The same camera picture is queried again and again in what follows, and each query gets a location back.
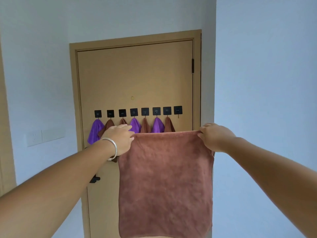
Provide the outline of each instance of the towel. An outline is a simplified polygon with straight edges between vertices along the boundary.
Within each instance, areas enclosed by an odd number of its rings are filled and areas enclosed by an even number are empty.
[[[126,122],[126,120],[125,120],[124,118],[122,118],[122,119],[120,120],[119,125],[121,125],[121,124],[128,124],[128,123]]]
[[[164,124],[163,122],[156,117],[152,127],[152,133],[163,133],[164,132]]]
[[[111,126],[115,126],[115,125],[114,125],[113,121],[112,121],[111,119],[109,119],[109,120],[107,121],[107,123],[105,124],[105,127],[104,127],[102,130],[100,130],[100,131],[98,132],[99,138],[101,138],[101,136],[103,135],[103,133],[104,133],[108,128],[110,128]]]
[[[204,238],[212,226],[213,152],[198,131],[137,134],[119,157],[121,238]]]
[[[99,119],[96,119],[93,122],[93,125],[91,127],[91,130],[88,136],[88,140],[87,140],[89,144],[93,144],[96,141],[100,140],[100,137],[98,136],[98,132],[102,130],[104,127],[105,126]]]
[[[141,131],[140,133],[150,133],[151,132],[151,126],[149,125],[149,123],[147,122],[147,119],[144,118],[142,120],[142,127],[141,127]]]
[[[140,133],[141,124],[138,122],[136,118],[133,118],[131,120],[130,125],[132,125],[132,128],[130,129],[130,131],[133,131],[135,134]]]
[[[169,117],[165,119],[165,129],[164,132],[175,132],[174,126],[172,124],[172,120]]]

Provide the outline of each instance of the hanging towel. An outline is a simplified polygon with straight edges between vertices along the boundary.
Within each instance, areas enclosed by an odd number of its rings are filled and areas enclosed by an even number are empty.
[[[119,125],[121,125],[121,124],[128,124],[128,123],[126,122],[126,120],[125,120],[124,118],[122,118],[122,119],[120,120]]]
[[[100,130],[102,130],[104,127],[105,126],[103,125],[103,123],[99,119],[96,119],[93,122],[93,125],[91,127],[91,130],[90,130],[90,133],[88,136],[88,140],[87,140],[89,144],[93,144],[96,141],[100,140],[100,137],[98,136],[98,132]]]
[[[165,129],[164,132],[175,132],[174,126],[172,124],[172,120],[169,117],[165,119]]]
[[[204,238],[212,226],[213,154],[198,131],[137,134],[118,159],[121,238]]]
[[[138,120],[136,118],[133,118],[130,122],[130,125],[132,126],[132,128],[130,129],[130,131],[133,131],[135,134],[140,133],[141,131],[141,124],[138,122]]]
[[[108,128],[110,128],[111,126],[115,126],[115,125],[114,125],[113,121],[112,121],[111,119],[109,119],[109,120],[107,121],[107,123],[105,124],[105,127],[104,127],[102,130],[100,130],[100,131],[98,132],[99,138],[101,138],[101,136],[103,135],[103,133],[104,133]]]
[[[151,126],[149,125],[149,123],[147,122],[147,119],[144,118],[142,120],[142,128],[140,133],[150,133],[151,132]]]
[[[156,117],[152,127],[152,133],[163,133],[164,132],[164,124],[163,122]]]

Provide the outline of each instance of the door handle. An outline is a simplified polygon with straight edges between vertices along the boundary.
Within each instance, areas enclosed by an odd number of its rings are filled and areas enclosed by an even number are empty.
[[[97,177],[96,175],[93,176],[93,178],[90,180],[89,183],[96,183],[97,181],[100,180],[100,177]]]

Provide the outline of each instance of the electrical outlet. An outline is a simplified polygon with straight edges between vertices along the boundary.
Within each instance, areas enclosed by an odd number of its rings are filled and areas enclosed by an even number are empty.
[[[42,131],[32,131],[25,134],[26,138],[26,146],[30,147],[33,145],[41,144],[42,143]]]

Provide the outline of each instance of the silver bangle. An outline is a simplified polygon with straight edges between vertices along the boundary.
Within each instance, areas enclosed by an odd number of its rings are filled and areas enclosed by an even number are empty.
[[[111,158],[109,158],[108,161],[111,161],[111,160],[113,160],[115,157],[117,157],[117,151],[118,151],[118,150],[117,150],[117,145],[116,145],[116,143],[115,143],[112,139],[109,139],[109,138],[102,138],[101,140],[108,140],[108,141],[110,141],[110,142],[114,145],[114,148],[115,148],[115,150],[116,150],[114,156],[111,157]]]

